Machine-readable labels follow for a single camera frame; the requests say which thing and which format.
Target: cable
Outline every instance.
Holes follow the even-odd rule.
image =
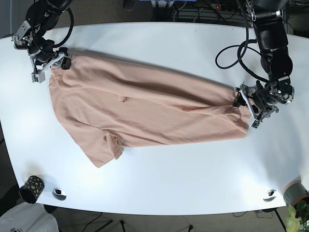
[[[71,33],[73,31],[73,26],[74,26],[74,17],[73,17],[73,13],[70,9],[70,7],[67,9],[69,15],[70,15],[70,20],[71,20],[71,24],[70,24],[70,28],[69,28],[69,31],[68,31],[68,34],[67,36],[58,44],[55,44],[53,46],[53,48],[57,48],[57,47],[61,47],[62,45],[64,45],[64,43],[69,39],[69,37],[71,36]]]
[[[238,4],[238,7],[240,8],[240,11],[241,13],[245,16],[245,11],[243,10],[243,7],[241,5],[241,3],[239,2],[239,0],[236,0],[237,4]],[[223,66],[220,66],[218,64],[218,57],[219,55],[224,52],[225,50],[227,50],[228,48],[224,48],[223,50],[221,50],[218,55],[216,56],[216,59],[215,59],[215,63],[216,65],[218,66],[218,68],[220,69],[229,69],[229,68],[232,68],[233,66],[235,66],[237,63],[239,63],[241,61],[241,59],[243,58],[243,56],[245,55],[246,51],[247,51],[247,48],[248,48],[248,42],[249,42],[249,24],[248,24],[248,20],[247,20],[247,17],[245,16],[244,17],[244,20],[245,20],[245,25],[246,25],[246,42],[245,42],[245,46],[244,46],[244,50],[242,52],[242,54],[240,55],[240,57],[238,57],[238,59],[231,65],[229,66],[226,66],[226,67],[223,67]]]
[[[237,57],[238,57],[238,58],[240,57],[241,50],[242,50],[242,48],[244,47],[244,45],[245,45],[246,43],[247,43],[247,44],[254,44],[254,43],[256,44],[257,41],[256,41],[256,40],[248,40],[248,41],[242,42],[240,45],[235,45],[235,47],[239,47],[238,50],[237,50]],[[267,60],[262,56],[261,53],[259,53],[258,51],[254,50],[253,48],[250,48],[250,47],[248,47],[248,49],[250,49],[250,50],[256,52],[257,54],[259,54],[259,55],[261,56],[261,58],[264,59],[264,61],[266,62],[266,64],[268,64]],[[242,66],[242,68],[243,68],[247,73],[249,73],[249,74],[250,74],[251,76],[253,76],[255,79],[257,79],[257,80],[259,80],[259,81],[263,81],[263,82],[265,82],[265,83],[268,83],[268,82],[269,82],[269,81],[266,80],[265,78],[262,78],[262,77],[256,75],[253,71],[251,71],[251,70],[242,62],[241,59],[240,59],[240,61],[239,61],[239,64]]]
[[[47,55],[49,58],[55,58],[55,55],[50,55],[50,54],[47,54],[45,53],[38,45],[37,43],[35,42],[35,28],[34,28],[34,21],[35,21],[35,0],[33,0],[33,15],[32,15],[33,19],[32,19],[32,38],[33,38],[33,42],[34,44],[36,45],[36,47],[45,55]]]
[[[96,217],[95,219],[93,219],[91,222],[97,220],[101,215],[102,215],[102,213],[100,213],[100,215],[99,215],[98,217]],[[89,223],[85,226],[85,228],[82,230],[82,232],[85,231],[85,229],[87,228],[87,226],[89,226],[89,224],[90,224],[91,222],[89,222]]]
[[[230,16],[229,18],[226,18],[225,20],[229,20],[230,18],[232,18],[235,14],[237,13],[237,11],[235,11],[232,16]]]
[[[271,217],[259,217],[259,215],[258,214],[260,214],[262,212],[262,210],[255,210],[255,215],[256,215],[256,217],[257,218],[267,218],[267,219],[272,219],[274,216],[273,216],[273,214],[272,214],[272,212],[270,212],[271,213]]]
[[[283,21],[285,24],[287,24],[287,25],[290,25],[291,26],[291,28],[293,29],[293,30],[295,30],[294,28],[293,28],[293,26],[290,24],[290,23],[287,23],[287,22],[285,22],[285,21]]]
[[[13,35],[14,35],[14,33],[13,34],[7,34],[7,35],[3,36],[2,38],[11,37]]]
[[[244,213],[243,213],[242,215],[240,215],[240,216],[235,216],[235,214],[234,214],[234,213],[232,213],[232,214],[233,214],[233,216],[234,216],[234,217],[236,217],[236,218],[240,218],[240,217],[244,216],[246,213],[248,213],[248,211],[244,212]]]
[[[199,13],[201,13],[203,9],[204,8],[202,7],[201,9],[198,10],[198,14],[195,16],[195,18],[193,20],[194,23],[195,23],[195,20],[197,19],[197,17],[199,16]]]
[[[298,4],[307,4],[307,3],[309,3],[309,1],[307,1],[307,2],[303,2],[303,1],[292,1],[292,2],[296,2],[296,3],[298,3]]]
[[[175,16],[176,16],[176,14],[177,14],[177,16],[178,16],[178,14],[179,14],[179,12],[183,9],[183,7],[185,7],[186,6],[186,4],[187,4],[187,2],[185,1],[184,2],[184,5],[181,7],[181,8],[179,8],[179,9],[177,9],[176,7],[176,12],[174,13],[174,17],[173,17],[173,21],[175,22]]]

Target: cup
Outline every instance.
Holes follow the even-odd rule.
[[[34,204],[44,190],[43,181],[35,175],[29,177],[25,184],[19,189],[19,195],[25,202]]]

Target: white table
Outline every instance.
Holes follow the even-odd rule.
[[[67,29],[46,34],[59,42]],[[189,23],[122,23],[75,27],[69,48],[108,53],[199,75],[238,87],[255,80],[240,65],[215,66],[224,47],[240,44],[245,29]],[[57,121],[48,82],[32,83],[26,51],[0,40],[0,119],[14,173],[21,186],[30,175],[45,182],[39,203],[67,208],[145,215],[195,215],[284,206],[263,201],[299,175],[309,187],[309,40],[289,36],[295,100],[250,129],[245,139],[125,148],[118,160],[96,168]],[[236,59],[236,48],[220,57]],[[260,57],[248,50],[246,65],[266,77]],[[65,201],[52,189],[67,194]]]

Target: gray pot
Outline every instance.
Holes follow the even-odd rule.
[[[295,206],[297,202],[305,198],[309,198],[309,194],[300,181],[291,182],[283,191],[283,199],[285,203],[292,206]]]

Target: white plastic bag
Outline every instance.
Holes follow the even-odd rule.
[[[59,232],[53,215],[42,204],[22,203],[0,217],[1,232]]]

